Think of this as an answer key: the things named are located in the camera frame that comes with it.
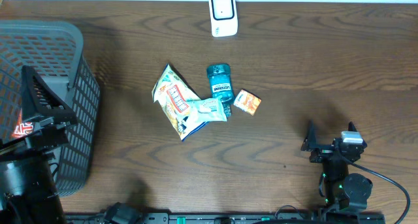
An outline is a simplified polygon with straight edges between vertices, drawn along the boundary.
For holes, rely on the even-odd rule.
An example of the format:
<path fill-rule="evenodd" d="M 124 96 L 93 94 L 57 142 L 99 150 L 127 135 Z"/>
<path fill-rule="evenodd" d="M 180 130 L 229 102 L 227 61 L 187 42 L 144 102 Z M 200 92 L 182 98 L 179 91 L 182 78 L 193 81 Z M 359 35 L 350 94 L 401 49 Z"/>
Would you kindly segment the blue mouthwash bottle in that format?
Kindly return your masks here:
<path fill-rule="evenodd" d="M 225 115 L 231 117 L 231 105 L 234 102 L 234 93 L 230 66 L 226 63 L 211 65 L 206 69 L 206 73 L 209 79 L 212 97 L 220 99 Z"/>

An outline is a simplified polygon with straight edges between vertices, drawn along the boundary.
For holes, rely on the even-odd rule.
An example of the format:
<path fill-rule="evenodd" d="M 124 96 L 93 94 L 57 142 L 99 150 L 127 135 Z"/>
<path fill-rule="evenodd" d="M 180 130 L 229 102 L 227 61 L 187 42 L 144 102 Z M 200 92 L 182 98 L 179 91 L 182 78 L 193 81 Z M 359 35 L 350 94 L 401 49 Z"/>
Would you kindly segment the grey plastic shopping basket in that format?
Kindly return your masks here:
<path fill-rule="evenodd" d="M 33 67 L 48 87 L 74 110 L 78 123 L 51 159 L 60 196 L 72 195 L 88 178 L 101 92 L 83 56 L 80 30 L 67 22 L 1 21 L 1 139 L 8 142 L 21 111 L 20 77 Z"/>

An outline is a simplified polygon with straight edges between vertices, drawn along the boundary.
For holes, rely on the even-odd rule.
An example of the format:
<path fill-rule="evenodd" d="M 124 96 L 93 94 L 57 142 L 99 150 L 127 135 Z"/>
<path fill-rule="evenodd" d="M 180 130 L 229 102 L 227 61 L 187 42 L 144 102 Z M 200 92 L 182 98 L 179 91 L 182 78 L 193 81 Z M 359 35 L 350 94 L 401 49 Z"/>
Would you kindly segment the white barcode scanner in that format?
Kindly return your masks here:
<path fill-rule="evenodd" d="M 208 0 L 213 37 L 230 37 L 238 32 L 236 0 Z"/>

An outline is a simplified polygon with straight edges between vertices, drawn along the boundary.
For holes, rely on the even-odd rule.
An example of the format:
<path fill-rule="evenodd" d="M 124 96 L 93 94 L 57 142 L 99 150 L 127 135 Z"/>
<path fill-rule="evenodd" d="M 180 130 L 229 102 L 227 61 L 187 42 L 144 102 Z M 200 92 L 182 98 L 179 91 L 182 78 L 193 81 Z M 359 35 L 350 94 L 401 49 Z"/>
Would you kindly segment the yellow snack bag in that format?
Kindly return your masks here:
<path fill-rule="evenodd" d="M 170 123 L 184 141 L 208 122 L 191 116 L 192 102 L 201 98 L 183 81 L 180 75 L 166 64 L 152 90 L 153 102 L 158 102 Z"/>

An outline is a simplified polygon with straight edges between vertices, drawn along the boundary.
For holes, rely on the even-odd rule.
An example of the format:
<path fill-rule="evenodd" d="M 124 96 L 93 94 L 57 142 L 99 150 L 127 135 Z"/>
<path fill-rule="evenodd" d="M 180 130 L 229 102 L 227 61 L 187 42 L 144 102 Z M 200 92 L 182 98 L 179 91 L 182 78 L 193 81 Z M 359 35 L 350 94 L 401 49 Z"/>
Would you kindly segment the red Top snack bar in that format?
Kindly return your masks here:
<path fill-rule="evenodd" d="M 14 132 L 11 134 L 12 138 L 22 138 L 27 136 L 34 131 L 34 124 L 32 122 L 24 122 L 22 120 L 22 111 L 20 111 L 18 116 L 18 121 L 16 123 Z"/>

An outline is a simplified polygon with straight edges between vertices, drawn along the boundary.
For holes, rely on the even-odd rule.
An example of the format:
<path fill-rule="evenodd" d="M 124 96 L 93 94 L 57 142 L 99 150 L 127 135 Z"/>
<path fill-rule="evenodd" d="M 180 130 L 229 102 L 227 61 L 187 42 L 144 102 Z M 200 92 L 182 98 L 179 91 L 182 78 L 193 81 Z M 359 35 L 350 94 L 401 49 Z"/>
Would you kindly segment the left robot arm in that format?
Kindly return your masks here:
<path fill-rule="evenodd" d="M 21 77 L 21 120 L 33 130 L 1 143 L 1 222 L 65 223 L 49 160 L 78 120 L 33 67 L 22 67 Z"/>

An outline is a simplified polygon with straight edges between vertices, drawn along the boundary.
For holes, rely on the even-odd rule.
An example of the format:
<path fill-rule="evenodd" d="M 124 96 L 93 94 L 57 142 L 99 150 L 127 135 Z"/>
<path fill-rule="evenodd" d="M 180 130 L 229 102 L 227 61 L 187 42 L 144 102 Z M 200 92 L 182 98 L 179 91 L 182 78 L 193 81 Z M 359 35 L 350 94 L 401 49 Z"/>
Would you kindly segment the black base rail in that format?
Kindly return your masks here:
<path fill-rule="evenodd" d="M 105 221 L 104 214 L 66 214 L 67 223 L 83 223 L 83 224 L 99 224 L 99 223 L 128 223 L 123 218 Z M 302 218 L 296 212 L 282 212 L 279 214 L 167 214 L 167 213 L 148 213 L 139 217 L 135 223 L 141 224 L 214 224 L 214 223 L 231 223 L 231 224 L 249 224 L 249 223 L 273 223 L 274 221 L 317 221 L 314 217 Z M 357 218 L 330 216 L 330 223 L 376 223 L 384 224 L 385 218 L 381 214 L 362 214 Z"/>

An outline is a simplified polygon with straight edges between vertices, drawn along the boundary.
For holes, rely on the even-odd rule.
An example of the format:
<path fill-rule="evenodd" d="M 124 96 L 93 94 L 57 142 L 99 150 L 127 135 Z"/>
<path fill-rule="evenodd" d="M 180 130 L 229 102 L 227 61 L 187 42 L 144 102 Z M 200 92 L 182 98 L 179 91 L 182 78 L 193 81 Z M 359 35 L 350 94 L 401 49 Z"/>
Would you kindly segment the orange Kleenex tissue pack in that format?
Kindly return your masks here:
<path fill-rule="evenodd" d="M 244 89 L 241 89 L 238 95 L 235 97 L 233 105 L 253 116 L 257 111 L 260 103 L 260 98 Z"/>

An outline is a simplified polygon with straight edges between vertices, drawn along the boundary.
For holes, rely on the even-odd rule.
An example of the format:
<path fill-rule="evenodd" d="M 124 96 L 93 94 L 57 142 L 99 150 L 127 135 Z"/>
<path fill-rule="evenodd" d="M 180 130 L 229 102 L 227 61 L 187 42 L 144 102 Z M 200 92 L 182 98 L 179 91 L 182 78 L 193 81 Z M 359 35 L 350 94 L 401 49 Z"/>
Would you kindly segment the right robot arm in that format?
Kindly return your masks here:
<path fill-rule="evenodd" d="M 301 150 L 310 152 L 311 163 L 320 163 L 323 174 L 319 194 L 326 198 L 327 207 L 337 212 L 359 213 L 367 208 L 373 183 L 358 173 L 350 173 L 348 166 L 361 158 L 367 143 L 353 123 L 330 144 L 317 141 L 315 126 L 308 124 L 308 132 Z"/>

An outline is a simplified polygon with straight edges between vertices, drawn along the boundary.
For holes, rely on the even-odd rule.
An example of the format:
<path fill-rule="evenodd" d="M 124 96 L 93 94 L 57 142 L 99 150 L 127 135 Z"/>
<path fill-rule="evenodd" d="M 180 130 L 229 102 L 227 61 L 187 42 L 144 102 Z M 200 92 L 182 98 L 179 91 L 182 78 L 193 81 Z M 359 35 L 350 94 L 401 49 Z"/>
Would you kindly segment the pale green wipes pack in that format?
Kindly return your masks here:
<path fill-rule="evenodd" d="M 187 123 L 204 123 L 212 121 L 227 121 L 222 102 L 218 98 L 191 101 Z"/>

